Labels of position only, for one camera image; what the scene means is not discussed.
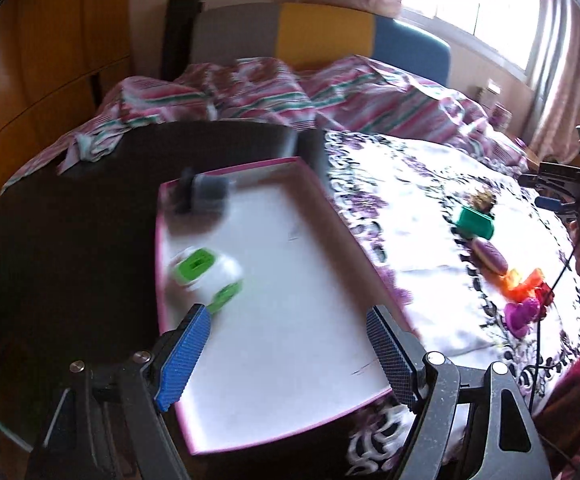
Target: black cable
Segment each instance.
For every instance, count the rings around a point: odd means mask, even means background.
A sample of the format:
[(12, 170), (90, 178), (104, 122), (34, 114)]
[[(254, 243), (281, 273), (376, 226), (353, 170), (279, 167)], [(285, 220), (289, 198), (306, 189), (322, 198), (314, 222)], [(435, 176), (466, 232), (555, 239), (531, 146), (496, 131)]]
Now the black cable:
[(556, 453), (558, 453), (559, 455), (561, 455), (561, 456), (562, 456), (562, 457), (563, 457), (563, 458), (566, 460), (566, 462), (568, 462), (568, 465), (569, 465), (571, 468), (573, 468), (573, 469), (574, 469), (574, 471), (576, 471), (576, 470), (578, 469), (578, 468), (577, 468), (577, 465), (576, 465), (576, 464), (575, 464), (575, 463), (572, 461), (572, 459), (571, 459), (569, 456), (567, 456), (567, 455), (566, 455), (566, 453), (565, 453), (565, 452), (563, 452), (561, 449), (559, 449), (557, 446), (555, 446), (553, 443), (551, 443), (551, 442), (550, 442), (550, 441), (549, 441), (547, 438), (545, 438), (545, 437), (544, 437), (544, 436), (543, 436), (541, 433), (538, 433), (538, 432), (537, 432), (537, 434), (539, 435), (539, 438), (540, 438), (541, 440), (543, 440), (543, 441), (544, 441), (544, 444), (546, 444), (546, 445), (547, 445), (549, 448), (551, 448), (551, 449), (552, 449), (554, 452), (556, 452)]
[[(560, 364), (561, 363), (557, 361), (553, 365), (550, 365), (550, 366), (539, 365), (538, 368), (539, 368), (539, 370), (554, 370)], [(536, 367), (537, 367), (537, 365), (526, 365), (526, 366), (523, 367), (523, 369), (521, 370), (521, 372), (525, 372), (529, 368), (532, 368), (532, 370), (534, 370)]]
[[(540, 316), (541, 316), (541, 310), (545, 306), (545, 301), (548, 300), (548, 298), (550, 298), (552, 296), (552, 293), (554, 292), (554, 288), (557, 286), (557, 283), (559, 283), (559, 280), (561, 279), (561, 277), (565, 273), (566, 269), (568, 269), (570, 267), (570, 260), (574, 256), (574, 251), (577, 250), (577, 245), (578, 245), (578, 242), (572, 248), (572, 252), (570, 253), (570, 256), (568, 257), (568, 259), (566, 260), (566, 263), (564, 264), (563, 269), (561, 269), (561, 272), (557, 276), (557, 279), (555, 280), (554, 285), (551, 286), (550, 291), (544, 295), (542, 302), (541, 302), (541, 305), (539, 306), (539, 315)], [(530, 412), (530, 415), (532, 415), (532, 405), (534, 404), (534, 394), (536, 392), (536, 387), (538, 385), (539, 368), (541, 367), (540, 359), (541, 359), (541, 317), (539, 317), (539, 319), (536, 322), (536, 364), (534, 365), (534, 376), (532, 377), (532, 391), (530, 393), (530, 402), (528, 403), (528, 411)]]

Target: black table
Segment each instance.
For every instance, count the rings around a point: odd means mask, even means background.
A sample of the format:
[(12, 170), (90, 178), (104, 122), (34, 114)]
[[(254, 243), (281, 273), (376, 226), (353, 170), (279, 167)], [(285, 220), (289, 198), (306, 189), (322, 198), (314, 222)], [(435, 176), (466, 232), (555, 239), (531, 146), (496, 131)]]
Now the black table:
[[(183, 168), (209, 171), (300, 155), (326, 181), (323, 132), (242, 121), (136, 128), (96, 163), (61, 176), (62, 157), (0, 198), (0, 421), (33, 442), (53, 389), (82, 359), (105, 363), (158, 335), (154, 284), (157, 192)], [(188, 466), (180, 430), (171, 434)], [(348, 418), (281, 442), (201, 459), (205, 479), (335, 478)]]

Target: window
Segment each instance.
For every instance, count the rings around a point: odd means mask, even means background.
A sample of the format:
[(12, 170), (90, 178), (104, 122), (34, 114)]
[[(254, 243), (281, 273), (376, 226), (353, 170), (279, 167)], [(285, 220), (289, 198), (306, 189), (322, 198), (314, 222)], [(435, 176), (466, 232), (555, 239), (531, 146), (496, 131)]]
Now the window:
[(525, 73), (528, 69), (540, 15), (540, 0), (402, 2), (403, 17), (433, 34), (469, 43), (466, 46), (477, 51), (485, 49), (498, 54), (516, 67), (516, 72)]

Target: blue handle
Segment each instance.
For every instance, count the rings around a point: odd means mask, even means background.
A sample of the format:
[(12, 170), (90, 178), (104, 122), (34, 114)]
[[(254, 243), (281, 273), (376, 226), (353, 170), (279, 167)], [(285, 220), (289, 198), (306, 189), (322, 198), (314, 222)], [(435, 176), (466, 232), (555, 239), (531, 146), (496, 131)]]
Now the blue handle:
[(154, 401), (161, 412), (167, 412), (170, 404), (181, 398), (210, 336), (210, 320), (211, 316), (207, 309), (204, 306), (199, 308), (161, 368), (161, 381), (154, 396)]
[(540, 209), (546, 209), (555, 213), (560, 213), (563, 209), (563, 203), (558, 198), (550, 198), (548, 196), (538, 196), (534, 199), (534, 205)]

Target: black bed post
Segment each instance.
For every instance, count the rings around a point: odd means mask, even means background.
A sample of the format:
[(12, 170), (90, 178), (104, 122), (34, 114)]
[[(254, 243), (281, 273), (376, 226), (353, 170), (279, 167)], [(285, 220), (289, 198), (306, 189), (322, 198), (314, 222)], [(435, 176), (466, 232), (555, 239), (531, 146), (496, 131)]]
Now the black bed post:
[(201, 0), (167, 1), (166, 29), (161, 49), (161, 79), (173, 81), (187, 67), (195, 19), (202, 10)]

